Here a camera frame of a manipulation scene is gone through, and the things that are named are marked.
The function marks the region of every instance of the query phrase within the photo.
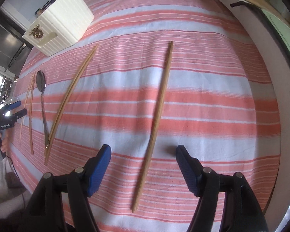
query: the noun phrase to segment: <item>screw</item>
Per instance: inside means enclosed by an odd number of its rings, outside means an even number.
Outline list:
[[[48,178],[50,178],[51,176],[52,176],[51,173],[45,173],[45,174],[43,174],[43,178],[44,178],[44,179],[48,179]]]
[[[240,179],[242,179],[244,177],[244,175],[241,172],[236,172],[235,176],[239,177]]]
[[[83,167],[77,167],[75,168],[75,172],[76,173],[82,173],[84,171],[84,168]]]
[[[204,167],[203,168],[203,172],[204,173],[210,173],[212,171],[212,169],[210,167]]]

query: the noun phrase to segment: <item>table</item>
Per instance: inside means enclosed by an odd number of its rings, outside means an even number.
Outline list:
[[[90,199],[102,231],[186,231],[197,199],[175,160],[183,144],[218,173],[241,171],[262,208],[280,159],[280,120],[266,66],[251,38],[218,0],[85,0],[95,19],[74,46],[51,57],[35,48],[22,69],[13,99],[24,98],[42,70],[48,129],[71,79],[90,50],[96,55],[79,80],[44,166],[40,92],[34,88],[30,153],[29,119],[14,128],[11,156],[32,192],[45,172],[69,173],[103,144],[112,159]],[[168,42],[174,41],[165,104],[153,158],[136,213],[132,197],[148,145]],[[67,195],[66,221],[73,223]],[[218,231],[220,195],[214,222]]]

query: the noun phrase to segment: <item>spoon handle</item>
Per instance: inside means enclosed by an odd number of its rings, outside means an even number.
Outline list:
[[[45,149],[46,149],[49,146],[49,137],[48,137],[48,131],[47,131],[47,125],[46,125],[46,119],[45,119],[43,93],[41,93],[41,106],[42,106],[42,117],[43,117]]]

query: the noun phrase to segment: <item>blue gripper pad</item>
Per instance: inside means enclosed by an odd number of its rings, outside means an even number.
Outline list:
[[[191,158],[183,145],[179,145],[176,148],[175,155],[176,161],[184,176],[189,191],[193,193],[196,197],[199,197],[202,169],[197,168],[197,165],[194,163],[193,158]]]
[[[14,102],[13,104],[9,104],[8,105],[8,108],[7,108],[7,111],[10,111],[10,110],[13,110],[19,106],[21,106],[22,102],[21,101],[16,101]]]
[[[91,197],[95,192],[98,191],[105,171],[111,160],[111,156],[111,147],[109,145],[103,145],[97,156],[94,158],[90,158],[85,164],[85,178],[88,181],[88,197]]]

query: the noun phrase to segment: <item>green surface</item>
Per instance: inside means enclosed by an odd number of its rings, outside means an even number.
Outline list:
[[[278,17],[274,16],[272,13],[268,12],[265,9],[262,9],[262,12],[268,18],[268,20],[275,27],[282,40],[285,42],[286,46],[290,51],[290,28],[284,22],[282,22]]]

